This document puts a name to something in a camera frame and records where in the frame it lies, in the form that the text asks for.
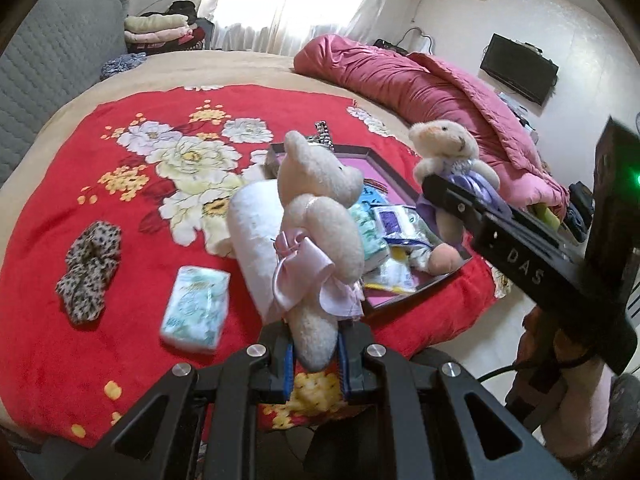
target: television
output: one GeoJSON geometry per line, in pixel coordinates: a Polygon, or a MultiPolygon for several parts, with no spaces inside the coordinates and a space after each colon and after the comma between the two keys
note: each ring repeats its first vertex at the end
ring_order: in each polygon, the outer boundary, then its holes
{"type": "Polygon", "coordinates": [[[480,68],[539,105],[556,83],[558,67],[537,51],[494,34],[480,68]]]}

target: quilted headboard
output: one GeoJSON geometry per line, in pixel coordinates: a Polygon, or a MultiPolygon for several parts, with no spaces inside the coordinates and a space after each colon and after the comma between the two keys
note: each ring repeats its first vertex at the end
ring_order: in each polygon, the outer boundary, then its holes
{"type": "Polygon", "coordinates": [[[0,186],[41,127],[126,53],[128,0],[39,0],[0,56],[0,186]]]}

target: silver bolt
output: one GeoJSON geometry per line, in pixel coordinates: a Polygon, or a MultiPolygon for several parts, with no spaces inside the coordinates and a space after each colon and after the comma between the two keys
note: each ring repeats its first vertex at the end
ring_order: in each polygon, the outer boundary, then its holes
{"type": "Polygon", "coordinates": [[[178,363],[171,368],[171,372],[176,377],[184,377],[185,375],[189,375],[189,372],[191,372],[191,365],[189,363],[178,363]]]}
{"type": "Polygon", "coordinates": [[[249,348],[246,349],[246,352],[251,357],[262,357],[267,353],[267,347],[265,345],[257,343],[255,345],[249,346],[249,348]]]}
{"type": "Polygon", "coordinates": [[[379,344],[373,344],[367,346],[367,354],[371,357],[382,357],[386,354],[386,348],[379,344]]]}
{"type": "Polygon", "coordinates": [[[460,369],[460,365],[458,363],[444,363],[441,367],[440,370],[442,370],[442,373],[445,374],[447,377],[458,377],[460,375],[460,372],[462,371],[460,369]]]}

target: teddy bear's head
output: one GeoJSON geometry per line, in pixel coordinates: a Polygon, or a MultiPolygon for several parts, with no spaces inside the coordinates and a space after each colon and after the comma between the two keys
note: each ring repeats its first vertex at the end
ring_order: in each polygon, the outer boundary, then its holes
{"type": "Polygon", "coordinates": [[[346,208],[356,203],[363,186],[360,170],[342,165],[322,146],[309,145],[299,132],[285,136],[284,149],[287,155],[278,170],[278,195],[283,207],[305,193],[328,196],[346,208]]]}
{"type": "Polygon", "coordinates": [[[453,121],[416,123],[409,129],[415,151],[427,157],[478,158],[478,143],[468,130],[453,121]]]}

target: white curtain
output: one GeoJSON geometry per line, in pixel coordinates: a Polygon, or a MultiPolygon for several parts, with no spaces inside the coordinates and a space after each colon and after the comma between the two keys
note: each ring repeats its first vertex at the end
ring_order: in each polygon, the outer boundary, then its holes
{"type": "Polygon", "coordinates": [[[337,33],[369,41],[386,0],[202,0],[215,24],[212,48],[294,56],[309,40],[337,33]]]}

